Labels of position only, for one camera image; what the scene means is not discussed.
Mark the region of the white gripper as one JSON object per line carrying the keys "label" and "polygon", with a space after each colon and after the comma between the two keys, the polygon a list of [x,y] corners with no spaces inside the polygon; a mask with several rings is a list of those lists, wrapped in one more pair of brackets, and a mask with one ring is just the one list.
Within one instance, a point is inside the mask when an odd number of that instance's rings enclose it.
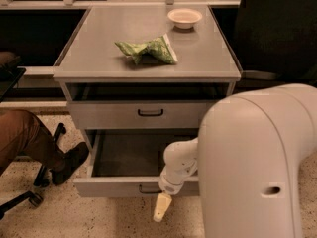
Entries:
{"label": "white gripper", "polygon": [[161,222],[169,209],[172,198],[171,195],[177,195],[184,186],[185,180],[188,178],[188,172],[175,171],[164,168],[159,177],[158,186],[161,189],[156,200],[153,220]]}

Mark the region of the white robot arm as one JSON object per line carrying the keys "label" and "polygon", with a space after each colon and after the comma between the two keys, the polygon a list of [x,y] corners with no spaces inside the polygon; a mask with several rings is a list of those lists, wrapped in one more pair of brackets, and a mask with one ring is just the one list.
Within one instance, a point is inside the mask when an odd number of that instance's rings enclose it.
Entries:
{"label": "white robot arm", "polygon": [[154,220],[198,175],[206,238],[302,238],[298,173],[317,149],[317,88],[306,84],[226,97],[197,138],[169,144]]}

